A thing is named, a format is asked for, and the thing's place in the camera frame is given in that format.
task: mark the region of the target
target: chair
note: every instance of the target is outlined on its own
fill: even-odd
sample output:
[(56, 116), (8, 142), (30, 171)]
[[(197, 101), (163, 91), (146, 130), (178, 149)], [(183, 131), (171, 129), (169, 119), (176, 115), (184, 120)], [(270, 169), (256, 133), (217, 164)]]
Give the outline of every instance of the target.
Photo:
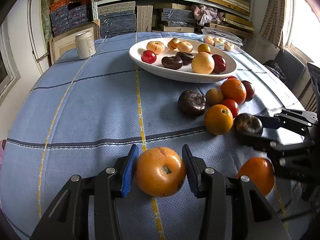
[(275, 61), (287, 78), (285, 85), (292, 90), (301, 78), (306, 66), (287, 50), (279, 51)]

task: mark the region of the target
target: table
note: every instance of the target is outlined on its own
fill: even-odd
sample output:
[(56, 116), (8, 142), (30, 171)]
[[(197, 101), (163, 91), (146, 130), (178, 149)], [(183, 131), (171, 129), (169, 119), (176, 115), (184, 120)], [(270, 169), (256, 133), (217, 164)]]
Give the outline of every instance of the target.
[[(195, 156), (230, 177), (251, 157), (262, 156), (239, 145), (232, 132), (209, 134), (203, 116), (189, 119), (179, 113), (177, 100), (183, 91), (204, 95), (223, 81), (177, 82), (134, 64), (129, 48), (156, 37), (202, 39), (194, 33), (131, 33), (97, 40), (93, 57), (79, 60), (75, 49), (67, 51), (36, 82), (9, 134), (0, 184), (3, 212), (21, 239), (30, 237), (72, 175), (97, 175), (127, 155), (133, 143), (140, 153), (145, 147), (165, 146), (180, 156), (187, 143)], [(253, 83), (256, 91), (240, 113), (273, 116), (284, 107), (303, 110), (289, 89), (255, 59), (246, 53), (229, 55), (238, 65), (236, 77)], [(263, 136), (284, 144), (302, 141), (282, 128), (265, 129)], [(300, 183), (276, 178), (267, 199), (284, 216), (295, 213), (300, 193)], [(128, 196), (116, 202), (123, 239), (198, 239), (204, 199), (193, 196), (187, 180), (177, 194), (155, 200), (133, 182)], [(93, 199), (89, 235), (94, 239)], [(231, 239), (230, 216), (226, 239)]]

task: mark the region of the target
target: fake fruit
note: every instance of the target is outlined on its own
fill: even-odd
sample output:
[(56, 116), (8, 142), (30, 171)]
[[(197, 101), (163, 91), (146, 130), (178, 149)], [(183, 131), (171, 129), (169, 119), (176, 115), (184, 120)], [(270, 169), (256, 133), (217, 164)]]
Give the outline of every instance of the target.
[(233, 43), (230, 43), (230, 42), (225, 42), (224, 43), (224, 49), (227, 50), (227, 51), (233, 51), (234, 49), (234, 44)]
[(145, 63), (149, 63), (152, 64), (157, 60), (157, 56), (156, 54), (154, 54), (153, 51), (151, 50), (145, 50), (142, 54), (141, 54), (141, 60)]
[(151, 50), (158, 55), (164, 52), (164, 44), (161, 41), (150, 41), (147, 44), (147, 50)]
[(210, 47), (207, 44), (201, 44), (198, 47), (198, 52), (211, 52)]
[(204, 125), (209, 133), (220, 135), (227, 133), (232, 127), (232, 113), (224, 105), (215, 105), (209, 108), (204, 116)]
[(223, 94), (221, 90), (216, 88), (211, 88), (205, 94), (205, 100), (210, 106), (214, 106), (222, 102)]
[(165, 68), (178, 70), (179, 68), (182, 67), (183, 61), (180, 57), (173, 56), (173, 57), (163, 57), (161, 60), (161, 63)]
[(186, 90), (179, 96), (178, 109), (187, 116), (201, 116), (205, 112), (205, 98), (196, 91)]
[(179, 155), (167, 147), (144, 151), (137, 162), (135, 178), (138, 187), (153, 197), (177, 193), (186, 177), (186, 168)]
[(171, 50), (175, 50), (179, 42), (179, 39), (173, 38), (171, 41), (168, 42), (168, 48)]
[(179, 51), (176, 53), (176, 56), (180, 57), (183, 61), (184, 65), (189, 65), (191, 64), (192, 60), (194, 59), (194, 55), (191, 53), (186, 53), (183, 51)]
[(230, 109), (232, 117), (235, 118), (239, 113), (239, 106), (233, 99), (225, 99), (221, 102), (222, 105)]
[(245, 101), (246, 102), (249, 102), (253, 99), (254, 97), (254, 87), (253, 85), (247, 81), (247, 80), (243, 80), (242, 81), (242, 84), (244, 85), (245, 87), (245, 90), (247, 91), (247, 97), (245, 98)]
[(221, 91), (225, 99), (233, 99), (238, 105), (242, 105), (247, 97), (247, 92), (242, 82), (234, 78), (227, 79), (221, 85)]
[(222, 56), (220, 56), (218, 54), (214, 54), (212, 56), (212, 58), (214, 60), (213, 72), (221, 73), (226, 70), (226, 68), (227, 68), (226, 61), (224, 60), (224, 58)]
[(190, 53), (193, 50), (193, 46), (190, 42), (188, 41), (180, 41), (177, 45), (177, 49), (179, 51), (183, 51), (186, 53)]
[(252, 114), (239, 114), (234, 120), (233, 127), (237, 136), (243, 133), (261, 136), (263, 132), (260, 119)]
[(195, 73), (210, 74), (214, 69), (214, 60), (208, 53), (200, 52), (195, 55), (191, 67)]
[(268, 195), (275, 183), (272, 164), (261, 157), (253, 157), (243, 164), (236, 178), (242, 175), (248, 176), (264, 196)]

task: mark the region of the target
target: can label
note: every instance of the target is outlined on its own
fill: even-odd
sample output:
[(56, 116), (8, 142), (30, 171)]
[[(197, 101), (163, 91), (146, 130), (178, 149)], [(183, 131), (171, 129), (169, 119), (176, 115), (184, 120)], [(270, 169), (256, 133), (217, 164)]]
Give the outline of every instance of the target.
[(96, 49), (94, 47), (94, 42), (93, 42), (93, 38), (91, 37), (86, 37), (85, 41), (87, 42), (87, 47), (89, 50), (89, 55), (93, 55), (94, 53), (96, 53)]

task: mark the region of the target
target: wall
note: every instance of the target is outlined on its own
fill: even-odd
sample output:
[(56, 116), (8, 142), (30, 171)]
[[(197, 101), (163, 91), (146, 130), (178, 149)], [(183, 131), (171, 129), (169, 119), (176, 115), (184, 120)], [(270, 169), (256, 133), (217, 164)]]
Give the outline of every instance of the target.
[(267, 10), (269, 0), (254, 0), (252, 26), (255, 28), (253, 38), (248, 39), (245, 51), (264, 64), (269, 59), (275, 59), (279, 49), (259, 35), (259, 31)]
[(21, 77), (0, 105), (0, 140), (8, 137), (23, 101), (41, 75), (32, 55), (27, 23), (27, 4), (28, 0), (17, 0), (6, 18), (13, 54), (13, 59), (10, 60), (15, 61)]

